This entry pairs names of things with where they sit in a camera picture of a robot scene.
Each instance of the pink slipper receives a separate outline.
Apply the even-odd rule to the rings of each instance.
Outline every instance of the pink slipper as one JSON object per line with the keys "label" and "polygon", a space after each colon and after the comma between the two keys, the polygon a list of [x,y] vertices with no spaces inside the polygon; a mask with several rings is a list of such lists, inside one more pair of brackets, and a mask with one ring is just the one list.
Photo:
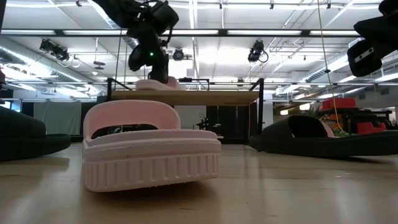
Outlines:
{"label": "pink slipper", "polygon": [[[151,124],[158,130],[96,130]],[[139,189],[218,177],[221,143],[210,131],[181,130],[180,117],[156,101],[120,100],[92,107],[83,123],[83,182],[95,192]]]}
{"label": "pink slipper", "polygon": [[169,77],[169,82],[163,84],[156,80],[139,80],[136,83],[136,90],[185,90],[174,77]]}

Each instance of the wooden table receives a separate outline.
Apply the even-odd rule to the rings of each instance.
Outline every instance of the wooden table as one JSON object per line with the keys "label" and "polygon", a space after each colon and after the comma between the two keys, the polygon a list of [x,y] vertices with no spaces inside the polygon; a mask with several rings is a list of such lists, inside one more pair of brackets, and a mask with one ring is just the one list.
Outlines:
{"label": "wooden table", "polygon": [[81,184],[81,144],[0,163],[0,223],[396,224],[398,157],[283,156],[223,145],[221,177],[92,193]]}
{"label": "wooden table", "polygon": [[153,100],[168,105],[247,106],[258,91],[112,91],[112,100]]}

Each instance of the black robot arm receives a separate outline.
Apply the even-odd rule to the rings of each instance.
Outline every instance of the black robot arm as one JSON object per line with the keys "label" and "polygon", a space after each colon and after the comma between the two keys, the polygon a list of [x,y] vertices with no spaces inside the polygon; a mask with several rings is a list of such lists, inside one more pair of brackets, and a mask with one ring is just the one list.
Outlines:
{"label": "black robot arm", "polygon": [[[139,45],[129,57],[129,68],[139,70],[143,65],[152,66],[148,77],[162,83],[168,82],[169,55],[164,47],[170,41],[172,29],[178,22],[177,13],[168,1],[93,0],[117,25],[127,29],[127,35],[136,38]],[[170,29],[169,38],[159,36]]]}
{"label": "black robot arm", "polygon": [[354,26],[364,39],[347,51],[349,67],[356,77],[379,70],[382,59],[398,50],[398,1],[384,0],[379,11],[382,16],[359,21]]}

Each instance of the fluorescent light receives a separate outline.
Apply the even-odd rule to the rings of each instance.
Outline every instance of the fluorescent light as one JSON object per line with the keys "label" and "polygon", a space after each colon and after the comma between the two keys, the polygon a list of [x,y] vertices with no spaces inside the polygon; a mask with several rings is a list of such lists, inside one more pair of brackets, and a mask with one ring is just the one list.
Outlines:
{"label": "fluorescent light", "polygon": [[[320,30],[310,31],[310,35],[321,35]],[[324,30],[323,35],[352,35],[359,36],[359,34],[354,30]]]}
{"label": "fluorescent light", "polygon": [[57,88],[57,92],[59,92],[61,94],[64,94],[64,95],[67,95],[67,96],[72,96],[72,97],[75,97],[75,98],[87,98],[88,97],[84,93],[81,93],[81,92],[76,91],[76,90],[71,90],[71,89],[68,89],[68,88],[64,88],[64,87]]}
{"label": "fluorescent light", "polygon": [[280,111],[280,115],[288,115],[288,114],[289,114],[288,110]]}
{"label": "fluorescent light", "polygon": [[275,94],[275,90],[263,90],[264,94]]}
{"label": "fluorescent light", "polygon": [[330,63],[328,65],[328,69],[330,70],[330,72],[334,72],[334,71],[339,70],[347,65],[348,65],[348,56],[344,55],[343,57]]}
{"label": "fluorescent light", "polygon": [[286,93],[290,93],[291,91],[297,89],[298,87],[300,87],[300,85],[290,85],[289,87],[287,87],[285,90],[283,90],[282,92],[279,92],[278,90],[280,88],[277,89],[277,95],[280,94],[286,94]]}
{"label": "fluorescent light", "polygon": [[[162,35],[168,35],[170,33],[169,30],[165,31]],[[173,30],[173,34],[175,35],[218,35],[218,30]]]}
{"label": "fluorescent light", "polygon": [[309,110],[310,108],[311,108],[311,105],[309,103],[300,105],[300,110]]}
{"label": "fluorescent light", "polygon": [[304,98],[304,97],[306,97],[305,94],[300,94],[300,95],[296,96],[295,99],[299,100],[299,99]]}
{"label": "fluorescent light", "polygon": [[356,89],[345,92],[345,94],[355,93],[356,91],[363,90],[363,89],[365,89],[365,87],[356,88]]}
{"label": "fluorescent light", "polygon": [[[120,35],[120,30],[64,30],[65,35]],[[126,35],[127,30],[122,30],[122,35]]]}
{"label": "fluorescent light", "polygon": [[0,105],[0,106],[2,106],[2,107],[4,107],[4,108],[7,108],[7,109],[9,109],[9,108],[10,108],[10,106],[11,106],[11,103],[10,103],[10,102],[8,102],[8,101],[5,101],[5,102],[4,102],[4,104],[2,104],[2,105]]}
{"label": "fluorescent light", "polygon": [[376,82],[385,82],[385,81],[389,81],[389,80],[393,80],[398,78],[398,73],[393,73],[390,75],[384,75],[383,77],[377,78],[375,79]]}
{"label": "fluorescent light", "polygon": [[327,98],[331,98],[331,97],[333,97],[333,95],[331,94],[331,93],[329,93],[329,94],[324,94],[324,95],[322,95],[322,96],[319,96],[319,98],[320,99],[327,99]]}
{"label": "fluorescent light", "polygon": [[18,84],[18,85],[14,85],[14,84],[8,84],[10,86],[14,86],[14,87],[18,87],[18,88],[23,88],[25,90],[30,90],[30,91],[36,91],[35,88],[29,86],[29,85],[25,85],[25,84]]}
{"label": "fluorescent light", "polygon": [[355,76],[349,76],[349,77],[346,77],[346,78],[344,78],[344,79],[342,79],[342,80],[340,80],[340,81],[338,81],[339,83],[343,83],[343,82],[349,82],[349,81],[351,81],[351,80],[354,80],[356,77]]}
{"label": "fluorescent light", "polygon": [[54,30],[1,30],[3,35],[55,35]]}
{"label": "fluorescent light", "polygon": [[300,35],[301,30],[229,30],[228,35]]}

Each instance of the red object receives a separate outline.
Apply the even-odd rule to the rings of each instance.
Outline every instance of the red object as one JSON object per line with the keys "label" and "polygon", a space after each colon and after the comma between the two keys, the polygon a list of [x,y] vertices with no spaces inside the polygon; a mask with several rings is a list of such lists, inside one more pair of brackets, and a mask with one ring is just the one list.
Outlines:
{"label": "red object", "polygon": [[386,130],[386,129],[387,129],[386,124],[385,124],[384,122],[381,122],[381,123],[379,124],[378,128],[382,128],[383,130]]}
{"label": "red object", "polygon": [[385,128],[375,128],[373,127],[372,122],[365,123],[357,123],[358,134],[372,134],[372,133],[380,133],[385,130]]}
{"label": "red object", "polygon": [[[336,101],[336,108],[355,108],[355,99],[354,98],[335,98]],[[320,110],[328,110],[333,109],[334,103],[333,99],[326,100],[322,102]]]}

